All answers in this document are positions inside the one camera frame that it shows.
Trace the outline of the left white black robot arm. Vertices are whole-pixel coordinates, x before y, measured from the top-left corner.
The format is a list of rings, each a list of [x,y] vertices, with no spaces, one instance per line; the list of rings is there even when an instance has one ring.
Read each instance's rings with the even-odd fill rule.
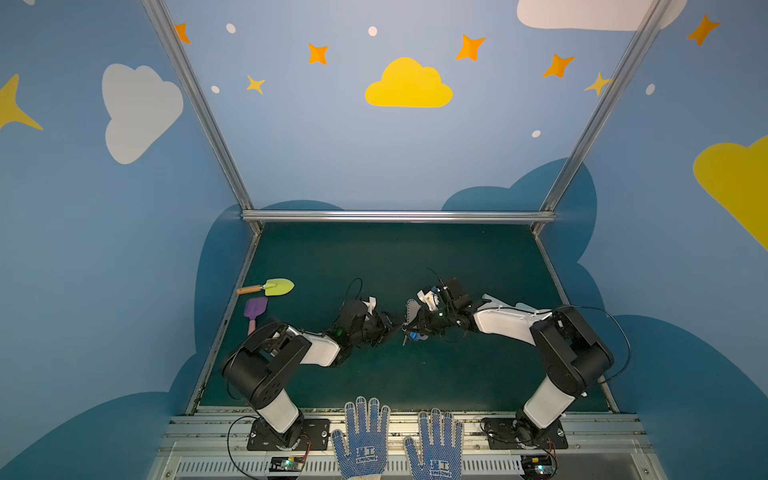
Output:
[[[286,387],[302,365],[337,367],[353,350],[377,347],[401,326],[377,308],[374,297],[342,304],[337,318],[321,333],[306,332],[272,318],[258,326],[223,361],[226,385],[256,413],[256,447],[290,449],[300,443],[303,414]]]

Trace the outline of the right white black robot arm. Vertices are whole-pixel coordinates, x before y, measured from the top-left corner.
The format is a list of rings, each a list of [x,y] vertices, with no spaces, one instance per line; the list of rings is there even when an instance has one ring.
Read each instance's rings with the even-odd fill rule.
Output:
[[[402,330],[411,341],[440,336],[456,327],[518,340],[536,348],[545,377],[500,433],[490,442],[504,448],[544,448],[555,441],[560,418],[615,364],[613,353],[573,305],[536,309],[508,304],[489,294],[474,300],[453,279],[406,302]]]

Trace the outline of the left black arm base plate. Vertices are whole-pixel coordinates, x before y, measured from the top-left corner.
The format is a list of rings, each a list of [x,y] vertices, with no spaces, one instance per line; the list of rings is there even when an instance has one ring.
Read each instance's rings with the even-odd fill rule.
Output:
[[[258,418],[252,424],[247,442],[248,451],[326,451],[330,440],[331,422],[325,418],[299,417],[283,433]]]

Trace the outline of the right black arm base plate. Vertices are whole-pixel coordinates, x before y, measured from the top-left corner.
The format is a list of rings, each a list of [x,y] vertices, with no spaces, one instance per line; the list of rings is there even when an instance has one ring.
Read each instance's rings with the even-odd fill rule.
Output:
[[[555,420],[547,428],[539,428],[522,418],[485,417],[480,422],[480,428],[492,450],[568,448],[560,420]]]

